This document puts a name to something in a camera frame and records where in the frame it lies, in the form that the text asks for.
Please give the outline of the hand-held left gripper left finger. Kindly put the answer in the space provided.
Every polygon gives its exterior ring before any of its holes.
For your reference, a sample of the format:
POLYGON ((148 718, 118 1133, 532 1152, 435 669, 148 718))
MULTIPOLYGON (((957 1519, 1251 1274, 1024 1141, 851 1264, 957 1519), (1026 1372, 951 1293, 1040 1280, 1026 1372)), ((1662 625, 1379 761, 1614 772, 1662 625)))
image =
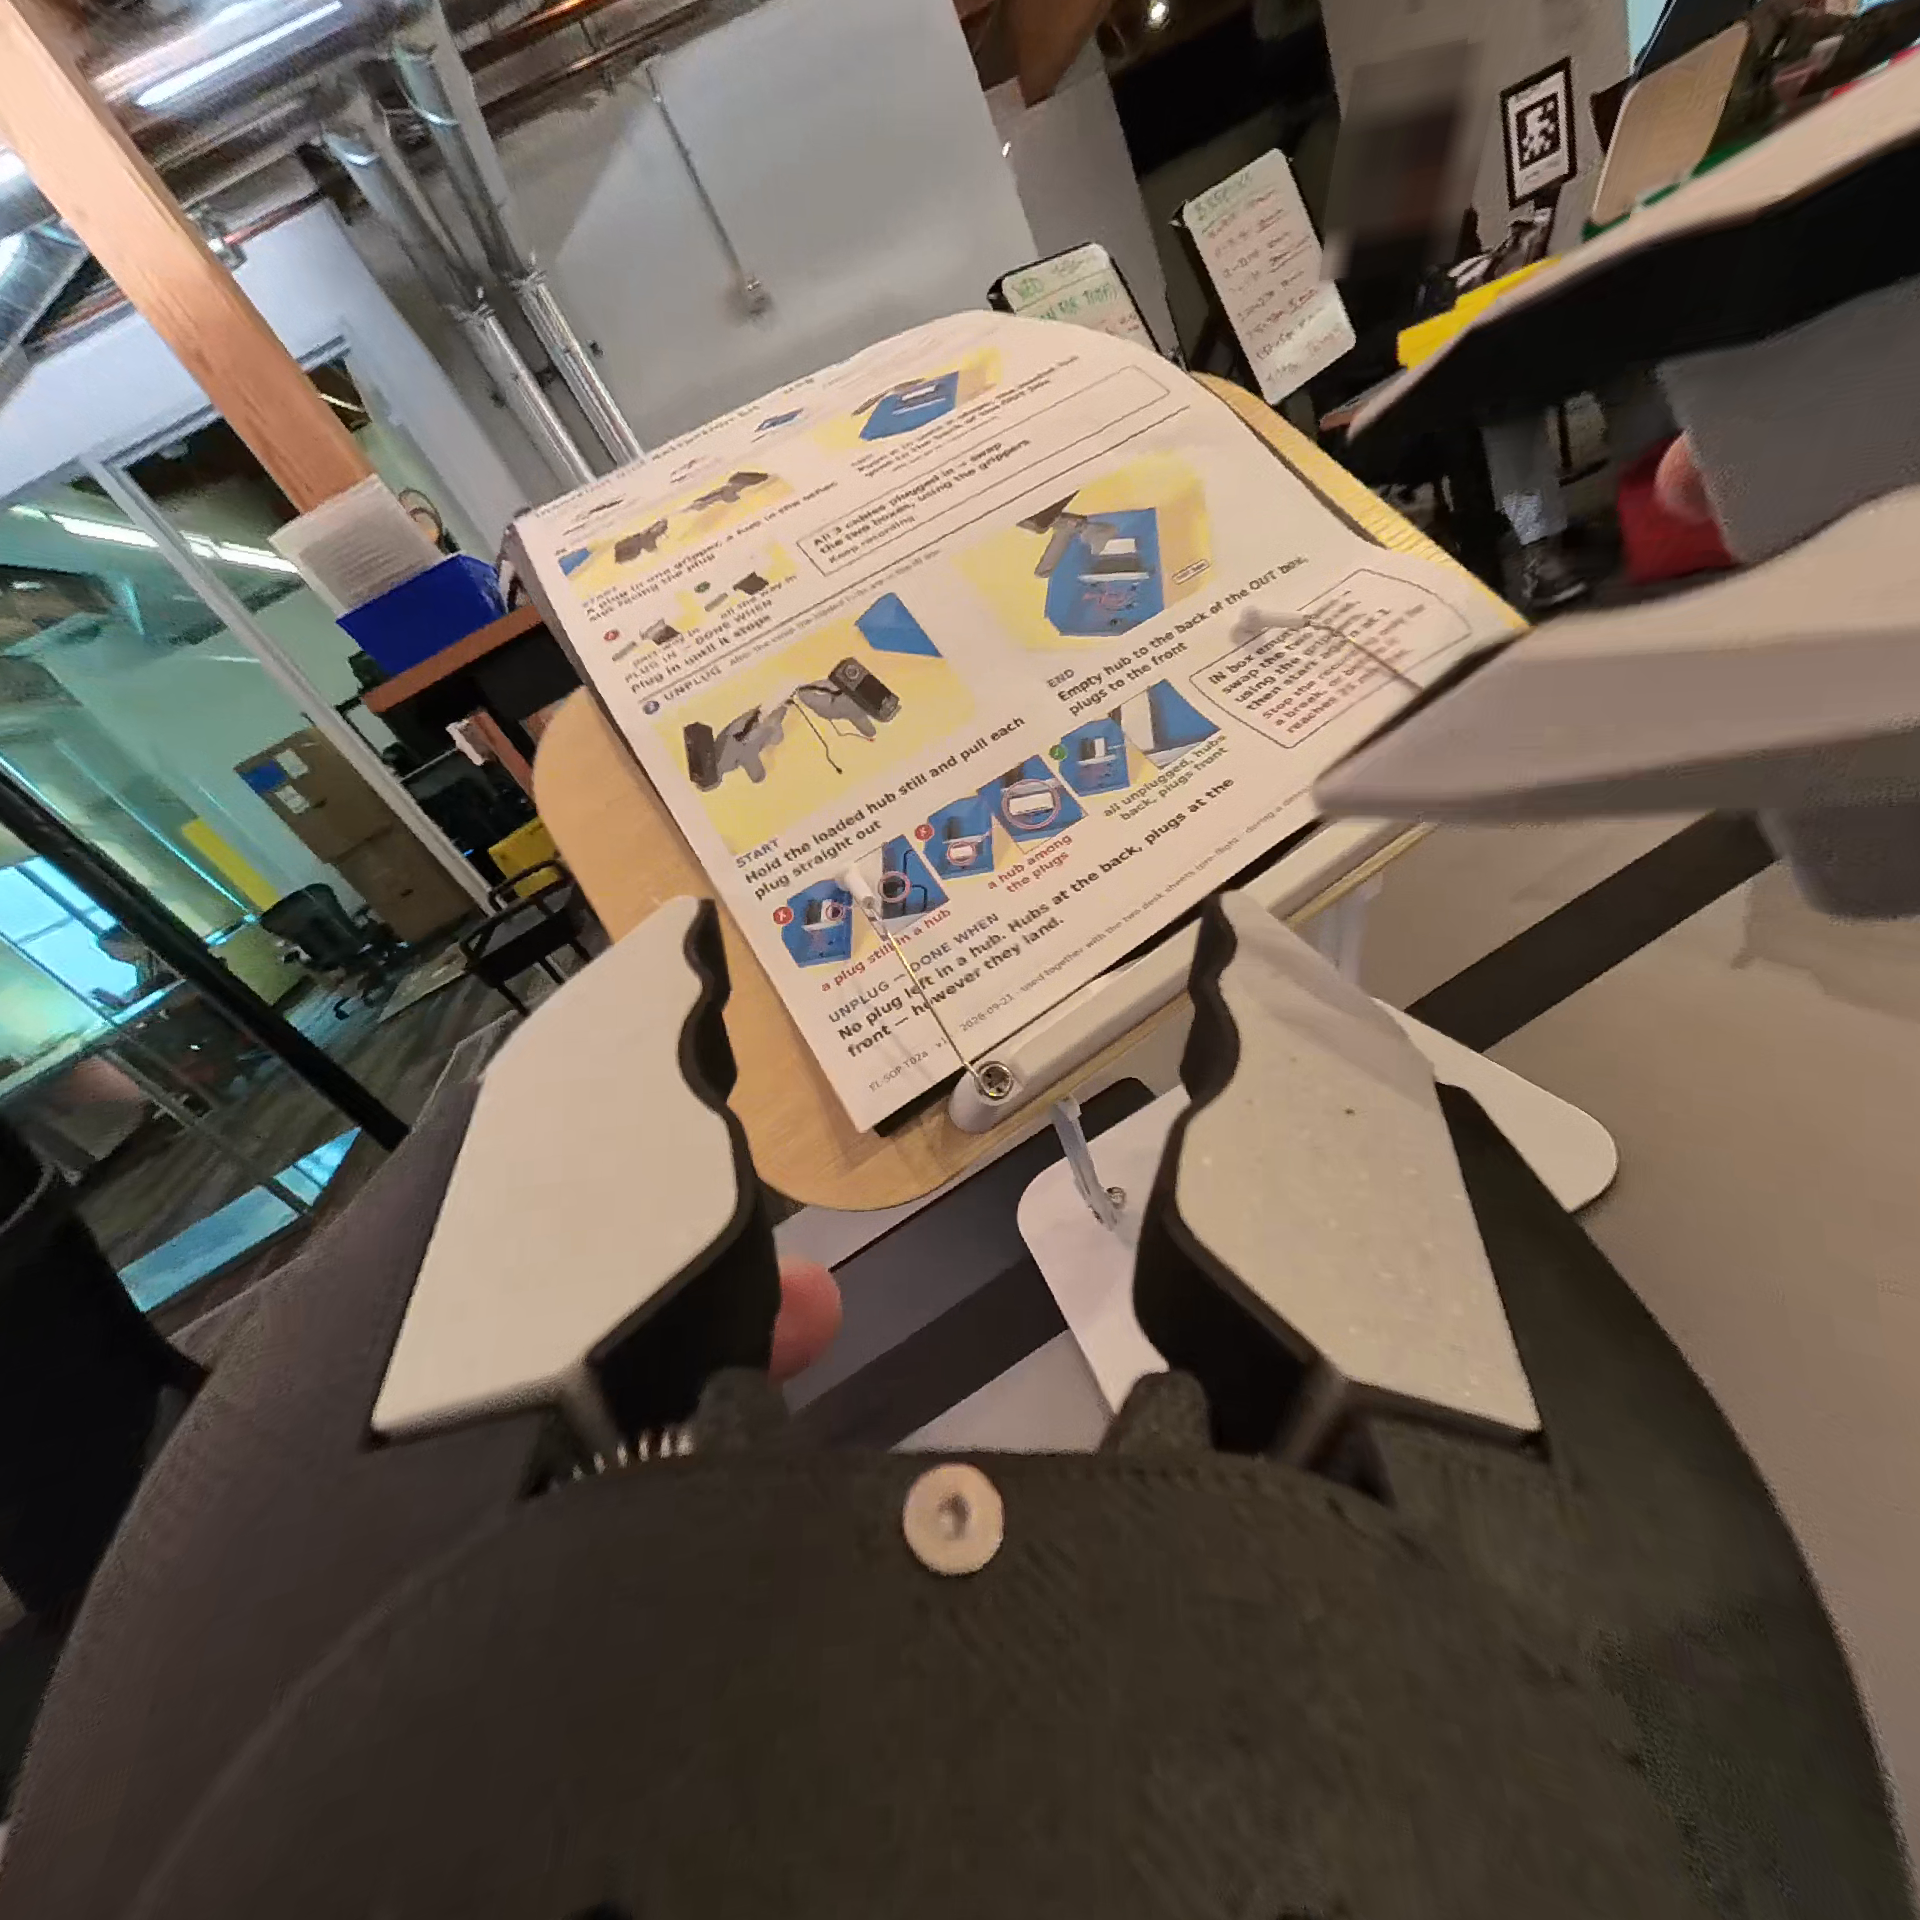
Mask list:
POLYGON ((730 1100, 717 906, 679 896, 527 1014, 478 1086, 370 1428, 544 1410, 588 1463, 687 1449, 765 1374, 774 1229, 730 1100))

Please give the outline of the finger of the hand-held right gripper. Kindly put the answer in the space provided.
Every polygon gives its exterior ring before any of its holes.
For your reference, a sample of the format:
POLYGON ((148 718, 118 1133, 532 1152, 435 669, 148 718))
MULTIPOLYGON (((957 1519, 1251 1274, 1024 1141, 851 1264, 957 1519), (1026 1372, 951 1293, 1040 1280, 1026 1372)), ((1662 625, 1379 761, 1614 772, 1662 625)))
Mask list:
POLYGON ((1559 823, 1917 796, 1917 518, 1461 664, 1311 785, 1327 817, 1559 823))
POLYGON ((1541 268, 1539 304, 1399 372, 1350 445, 1542 409, 1627 368, 1752 344, 1917 268, 1916 97, 1834 97, 1541 268))

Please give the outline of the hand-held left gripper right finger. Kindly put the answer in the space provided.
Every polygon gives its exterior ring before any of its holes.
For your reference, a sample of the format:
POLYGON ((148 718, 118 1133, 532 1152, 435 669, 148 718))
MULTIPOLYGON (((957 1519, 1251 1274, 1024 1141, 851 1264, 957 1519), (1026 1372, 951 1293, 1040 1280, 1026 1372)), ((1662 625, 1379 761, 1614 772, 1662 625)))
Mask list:
POLYGON ((1243 892, 1197 920, 1136 1319, 1215 1449, 1314 1463, 1371 1412, 1541 1430, 1427 1055, 1243 892))

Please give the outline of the person's left hand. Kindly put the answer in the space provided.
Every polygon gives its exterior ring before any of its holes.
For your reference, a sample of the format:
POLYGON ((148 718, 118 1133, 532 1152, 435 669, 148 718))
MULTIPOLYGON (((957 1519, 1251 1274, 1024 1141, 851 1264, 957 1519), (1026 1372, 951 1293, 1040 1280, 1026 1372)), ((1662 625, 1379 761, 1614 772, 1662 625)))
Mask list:
POLYGON ((834 1343, 843 1325, 843 1293, 826 1264, 787 1255, 779 1260, 779 1288, 768 1374, 787 1383, 834 1343))

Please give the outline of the tan cardboard sheet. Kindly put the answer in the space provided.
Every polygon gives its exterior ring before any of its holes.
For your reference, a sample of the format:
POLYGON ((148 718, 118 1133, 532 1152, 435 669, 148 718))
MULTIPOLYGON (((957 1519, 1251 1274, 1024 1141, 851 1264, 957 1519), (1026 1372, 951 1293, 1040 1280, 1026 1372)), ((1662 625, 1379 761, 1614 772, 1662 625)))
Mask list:
POLYGON ((1634 80, 1603 157, 1589 231, 1683 183, 1714 144, 1749 49, 1744 15, 1634 80))

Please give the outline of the printed marker sign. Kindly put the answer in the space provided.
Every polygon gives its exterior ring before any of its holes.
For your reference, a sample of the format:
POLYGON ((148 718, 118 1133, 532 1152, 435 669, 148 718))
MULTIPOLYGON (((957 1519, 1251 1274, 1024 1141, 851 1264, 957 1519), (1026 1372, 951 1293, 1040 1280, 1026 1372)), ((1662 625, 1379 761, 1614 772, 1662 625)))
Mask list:
POLYGON ((1510 208, 1556 201, 1578 177, 1573 60, 1560 54, 1528 77, 1502 87, 1498 124, 1510 208))

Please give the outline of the instruction sheet on stand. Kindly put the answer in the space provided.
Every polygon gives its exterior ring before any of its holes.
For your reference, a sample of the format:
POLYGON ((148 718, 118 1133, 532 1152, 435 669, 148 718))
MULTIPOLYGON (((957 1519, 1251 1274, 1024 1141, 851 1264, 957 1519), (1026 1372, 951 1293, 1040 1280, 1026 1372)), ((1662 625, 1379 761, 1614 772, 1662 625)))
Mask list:
MULTIPOLYGON (((1220 397, 1280 463, 1366 536, 1468 582, 1480 604, 1495 607, 1502 634, 1524 630, 1524 617, 1498 592, 1256 394, 1218 375, 1195 375, 1192 381, 1220 397)), ((535 756, 535 801, 608 936, 621 938, 668 897, 708 896, 708 878, 684 831, 584 690, 570 694, 544 729, 535 756)), ((1179 935, 1171 935, 1148 958, 1171 952, 1178 960, 1178 991, 1128 1031, 1112 1031, 1102 1052, 1076 1052, 1024 1105, 1011 1100, 996 1103, 998 1120, 989 1132, 962 1132, 940 1094, 891 1133, 859 1133, 731 914, 722 914, 722 927, 731 977, 727 1031, 736 1055, 731 1109, 747 1132, 760 1178, 802 1209, 911 1209, 1038 1133, 1053 1096, 1096 1094, 1124 1079, 1164 1094, 1179 1077, 1178 1058, 1192 1017, 1184 994, 1191 952, 1179 935)))

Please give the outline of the stacked cardboard boxes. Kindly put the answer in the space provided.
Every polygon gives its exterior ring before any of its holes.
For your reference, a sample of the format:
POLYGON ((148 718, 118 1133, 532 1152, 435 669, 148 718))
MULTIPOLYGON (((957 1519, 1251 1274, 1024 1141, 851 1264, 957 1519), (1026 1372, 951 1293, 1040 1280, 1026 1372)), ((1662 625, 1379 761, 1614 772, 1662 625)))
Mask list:
POLYGON ((474 914, 463 886, 325 733, 294 732, 232 770, 399 941, 423 943, 474 914))

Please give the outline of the black pole stand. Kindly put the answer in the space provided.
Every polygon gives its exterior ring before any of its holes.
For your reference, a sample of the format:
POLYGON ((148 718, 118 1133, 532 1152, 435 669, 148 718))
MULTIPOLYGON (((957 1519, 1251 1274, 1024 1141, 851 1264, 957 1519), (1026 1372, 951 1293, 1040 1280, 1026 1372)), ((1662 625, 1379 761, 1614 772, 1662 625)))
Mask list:
POLYGON ((59 817, 45 800, 3 772, 3 823, 39 857, 50 858, 66 878, 115 911, 158 960, 205 996, 243 1033, 291 1066, 306 1086, 349 1118, 382 1149, 395 1149, 410 1125, 374 1093, 335 1062, 296 1025, 288 1024, 226 961, 203 945, 178 914, 158 901, 108 852, 90 842, 59 817))

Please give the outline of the whiteboard with red writing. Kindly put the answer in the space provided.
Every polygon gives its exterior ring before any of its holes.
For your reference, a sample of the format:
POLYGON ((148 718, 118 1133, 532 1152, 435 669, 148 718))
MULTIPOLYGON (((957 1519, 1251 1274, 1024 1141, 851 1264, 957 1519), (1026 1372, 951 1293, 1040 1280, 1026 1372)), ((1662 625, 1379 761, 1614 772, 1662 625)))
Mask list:
POLYGON ((1178 218, 1266 405, 1280 406, 1355 350, 1349 305, 1325 274, 1282 151, 1195 193, 1178 218))

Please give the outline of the small blue bin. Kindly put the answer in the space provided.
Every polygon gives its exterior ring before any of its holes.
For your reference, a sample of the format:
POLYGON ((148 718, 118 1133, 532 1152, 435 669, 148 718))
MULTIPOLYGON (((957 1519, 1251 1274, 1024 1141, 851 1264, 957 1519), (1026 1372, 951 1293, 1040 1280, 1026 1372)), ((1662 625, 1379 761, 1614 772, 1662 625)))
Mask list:
POLYGON ((480 632, 506 609, 496 565, 461 553, 339 615, 339 625, 395 678, 480 632))

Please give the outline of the whiteboard with green writing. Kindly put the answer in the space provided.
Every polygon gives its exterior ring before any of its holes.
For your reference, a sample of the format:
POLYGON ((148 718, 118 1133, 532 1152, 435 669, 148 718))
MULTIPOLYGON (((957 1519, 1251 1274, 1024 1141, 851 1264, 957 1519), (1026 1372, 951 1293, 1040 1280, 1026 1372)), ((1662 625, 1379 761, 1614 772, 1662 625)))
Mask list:
POLYGON ((996 277, 989 305, 1024 319, 1055 319, 1159 352, 1119 265, 1100 241, 1069 247, 996 277))

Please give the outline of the silver conduit pipes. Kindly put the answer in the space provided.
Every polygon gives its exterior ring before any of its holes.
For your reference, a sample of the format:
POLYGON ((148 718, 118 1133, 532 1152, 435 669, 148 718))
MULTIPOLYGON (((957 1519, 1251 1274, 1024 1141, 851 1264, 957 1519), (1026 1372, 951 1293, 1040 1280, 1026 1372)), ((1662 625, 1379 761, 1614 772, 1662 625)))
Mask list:
POLYGON ((610 463, 640 457, 640 444, 612 402, 584 342, 572 332, 544 274, 512 256, 506 285, 532 326, 549 372, 560 376, 582 414, 599 452, 590 452, 574 437, 570 421, 549 397, 539 369, 520 354, 510 324, 496 309, 494 282, 458 247, 370 97, 339 100, 319 121, 319 144, 352 181, 374 223, 391 237, 440 316, 455 326, 488 394, 506 405, 558 481, 582 487, 610 463))

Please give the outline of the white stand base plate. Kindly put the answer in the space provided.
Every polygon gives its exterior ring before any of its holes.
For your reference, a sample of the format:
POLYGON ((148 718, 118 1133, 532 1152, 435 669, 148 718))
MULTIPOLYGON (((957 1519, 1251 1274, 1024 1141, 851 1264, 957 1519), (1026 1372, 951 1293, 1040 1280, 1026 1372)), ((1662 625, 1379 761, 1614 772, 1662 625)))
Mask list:
MULTIPOLYGON (((1310 834, 1251 886, 1274 911, 1292 917, 1325 888, 1349 881, 1350 892, 1327 911, 1336 920, 1350 920, 1357 917, 1352 901, 1360 865, 1379 852, 1384 852, 1382 830, 1366 823, 1336 824, 1310 834)), ((1580 1212, 1607 1193, 1618 1173, 1618 1152, 1591 1116, 1408 1014, 1397 1014, 1397 1021, 1427 1055, 1436 1084, 1469 1093, 1564 1209, 1580 1212)), ((1068 1159, 1046 1166, 1019 1194, 1015 1217, 1024 1249, 1092 1374, 1100 1405, 1108 1412, 1119 1408, 1138 1377, 1166 1368, 1136 1321, 1134 1266, 1146 1194, 1166 1137, 1186 1103, 1186 1089, 1171 1084, 1140 1111, 1092 1135, 1092 1173, 1123 1190, 1112 1225, 1091 1209, 1068 1159)))

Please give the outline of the wooden post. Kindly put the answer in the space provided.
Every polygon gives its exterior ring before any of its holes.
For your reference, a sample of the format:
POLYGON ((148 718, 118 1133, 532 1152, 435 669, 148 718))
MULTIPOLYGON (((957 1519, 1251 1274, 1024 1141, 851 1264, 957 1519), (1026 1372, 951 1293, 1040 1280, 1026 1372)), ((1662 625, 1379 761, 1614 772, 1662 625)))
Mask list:
POLYGON ((83 77, 39 5, 3 5, 3 129, 56 215, 296 513, 372 477, 363 450, 83 77))

